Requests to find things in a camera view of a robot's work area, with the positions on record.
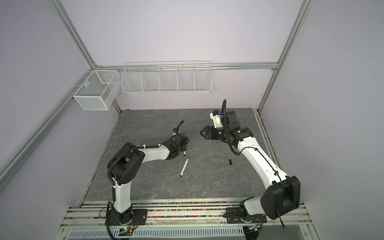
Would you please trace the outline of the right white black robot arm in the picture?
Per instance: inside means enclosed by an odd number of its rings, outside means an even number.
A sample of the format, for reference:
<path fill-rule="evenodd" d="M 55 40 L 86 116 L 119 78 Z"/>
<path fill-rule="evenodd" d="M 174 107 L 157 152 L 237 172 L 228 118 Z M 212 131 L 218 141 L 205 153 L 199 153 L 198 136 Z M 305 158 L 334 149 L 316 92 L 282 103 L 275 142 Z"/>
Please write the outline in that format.
<path fill-rule="evenodd" d="M 232 153 L 243 155 L 258 173 L 266 191 L 260 198 L 251 197 L 240 205 L 243 218 L 265 214 L 275 220 L 300 206 L 301 183 L 277 166 L 259 145 L 247 127 L 241 127 L 234 111 L 215 110 L 210 113 L 213 126 L 206 126 L 200 134 L 206 140 L 226 143 Z"/>

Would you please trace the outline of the black whiteboard marker two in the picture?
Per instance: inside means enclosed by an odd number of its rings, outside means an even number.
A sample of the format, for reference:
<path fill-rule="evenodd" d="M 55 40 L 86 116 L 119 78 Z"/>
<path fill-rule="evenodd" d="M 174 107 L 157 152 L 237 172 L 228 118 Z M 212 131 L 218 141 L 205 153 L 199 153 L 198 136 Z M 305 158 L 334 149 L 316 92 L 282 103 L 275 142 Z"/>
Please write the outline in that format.
<path fill-rule="evenodd" d="M 184 175 L 184 172 L 185 172 L 185 170 L 186 170 L 186 167 L 187 167 L 187 165 L 188 165 L 188 162 L 189 162 L 189 159 L 187 158 L 186 161 L 185 161 L 185 163 L 184 163 L 184 165 L 183 165 L 183 168 L 182 168 L 182 170 L 181 170 L 180 177 L 182 177 L 182 176 Z"/>

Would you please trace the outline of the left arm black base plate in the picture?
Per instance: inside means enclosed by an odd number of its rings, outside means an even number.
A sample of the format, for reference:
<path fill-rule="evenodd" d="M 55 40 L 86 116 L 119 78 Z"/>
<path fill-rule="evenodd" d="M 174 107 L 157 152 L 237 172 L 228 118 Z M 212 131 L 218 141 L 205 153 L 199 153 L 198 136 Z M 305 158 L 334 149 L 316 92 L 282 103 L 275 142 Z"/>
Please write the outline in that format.
<path fill-rule="evenodd" d="M 145 225 L 147 220 L 147 209 L 127 210 L 124 213 L 119 213 L 114 208 L 109 210 L 106 216 L 106 221 L 109 226 L 136 226 Z"/>

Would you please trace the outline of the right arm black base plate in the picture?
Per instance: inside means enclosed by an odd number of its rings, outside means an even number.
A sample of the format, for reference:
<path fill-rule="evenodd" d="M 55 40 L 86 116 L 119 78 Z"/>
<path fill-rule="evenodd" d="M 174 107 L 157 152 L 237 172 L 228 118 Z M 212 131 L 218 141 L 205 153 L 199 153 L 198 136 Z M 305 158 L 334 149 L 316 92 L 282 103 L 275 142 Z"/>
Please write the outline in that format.
<path fill-rule="evenodd" d="M 266 215 L 249 215 L 241 207 L 226 208 L 223 217 L 226 218 L 228 224 L 264 224 L 267 222 Z"/>

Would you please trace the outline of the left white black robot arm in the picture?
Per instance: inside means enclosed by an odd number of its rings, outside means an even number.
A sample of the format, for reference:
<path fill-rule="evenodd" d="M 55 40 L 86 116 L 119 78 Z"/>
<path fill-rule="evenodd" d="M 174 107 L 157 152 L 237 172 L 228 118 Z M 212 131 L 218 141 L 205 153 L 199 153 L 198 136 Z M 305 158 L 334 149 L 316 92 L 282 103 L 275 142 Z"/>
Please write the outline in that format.
<path fill-rule="evenodd" d="M 187 150 L 189 138 L 181 133 L 169 141 L 155 146 L 137 146 L 126 143 L 107 165 L 107 179 L 112 184 L 112 207 L 107 219 L 116 218 L 115 223 L 126 225 L 134 217 L 131 201 L 131 184 L 141 165 L 150 161 L 172 160 Z"/>

